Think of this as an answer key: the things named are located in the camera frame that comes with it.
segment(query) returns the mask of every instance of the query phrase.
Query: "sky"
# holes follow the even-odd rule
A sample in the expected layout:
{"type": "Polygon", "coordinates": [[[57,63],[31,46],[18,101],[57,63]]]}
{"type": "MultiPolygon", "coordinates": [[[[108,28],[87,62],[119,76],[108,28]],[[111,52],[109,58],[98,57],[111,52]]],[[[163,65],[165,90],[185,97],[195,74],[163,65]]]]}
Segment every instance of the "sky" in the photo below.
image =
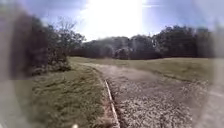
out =
{"type": "Polygon", "coordinates": [[[18,0],[27,12],[56,24],[77,22],[87,40],[158,33],[165,26],[211,27],[224,21],[223,0],[18,0]]]}

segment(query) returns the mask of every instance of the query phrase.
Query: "trail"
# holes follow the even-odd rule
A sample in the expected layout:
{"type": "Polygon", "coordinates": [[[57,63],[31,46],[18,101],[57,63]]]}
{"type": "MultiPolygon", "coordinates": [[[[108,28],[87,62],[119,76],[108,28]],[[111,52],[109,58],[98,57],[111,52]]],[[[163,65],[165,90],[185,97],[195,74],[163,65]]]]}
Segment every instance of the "trail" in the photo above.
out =
{"type": "Polygon", "coordinates": [[[122,128],[191,128],[203,107],[206,85],[115,66],[85,64],[109,83],[122,128]]]}

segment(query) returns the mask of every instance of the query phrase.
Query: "sun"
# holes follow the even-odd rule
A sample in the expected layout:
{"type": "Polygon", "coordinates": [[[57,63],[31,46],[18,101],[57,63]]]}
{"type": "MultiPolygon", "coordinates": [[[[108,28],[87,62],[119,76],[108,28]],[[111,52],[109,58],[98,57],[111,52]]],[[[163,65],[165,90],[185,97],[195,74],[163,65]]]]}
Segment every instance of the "sun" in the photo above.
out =
{"type": "Polygon", "coordinates": [[[142,32],[143,0],[88,0],[81,12],[88,40],[142,32]]]}

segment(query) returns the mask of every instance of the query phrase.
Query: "tree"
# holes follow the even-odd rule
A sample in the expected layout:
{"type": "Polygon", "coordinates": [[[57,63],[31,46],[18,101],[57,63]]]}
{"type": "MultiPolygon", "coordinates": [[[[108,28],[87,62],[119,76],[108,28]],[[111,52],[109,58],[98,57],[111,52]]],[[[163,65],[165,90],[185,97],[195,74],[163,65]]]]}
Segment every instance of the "tree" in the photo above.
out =
{"type": "Polygon", "coordinates": [[[66,55],[55,44],[59,39],[56,30],[53,26],[44,26],[40,19],[21,15],[15,22],[12,39],[12,74],[15,70],[18,72],[17,64],[21,61],[19,70],[26,75],[70,69],[66,55]]]}
{"type": "Polygon", "coordinates": [[[190,27],[166,27],[153,40],[163,57],[197,57],[197,38],[190,27]]]}
{"type": "Polygon", "coordinates": [[[76,22],[72,20],[66,20],[60,18],[57,43],[61,45],[66,55],[77,55],[77,51],[81,48],[81,43],[85,40],[85,37],[74,31],[76,22]]]}

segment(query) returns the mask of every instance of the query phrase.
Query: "grassy field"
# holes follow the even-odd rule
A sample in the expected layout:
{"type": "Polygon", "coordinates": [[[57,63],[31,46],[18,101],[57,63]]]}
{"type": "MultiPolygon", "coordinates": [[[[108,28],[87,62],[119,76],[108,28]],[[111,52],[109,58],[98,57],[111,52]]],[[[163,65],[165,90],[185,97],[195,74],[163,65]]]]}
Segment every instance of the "grassy field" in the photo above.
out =
{"type": "Polygon", "coordinates": [[[115,60],[71,57],[70,61],[135,68],[186,81],[211,80],[213,76],[212,59],[167,58],[157,60],[115,60]]]}
{"type": "Polygon", "coordinates": [[[16,94],[34,128],[92,128],[103,115],[102,86],[85,66],[15,81],[16,94]]]}

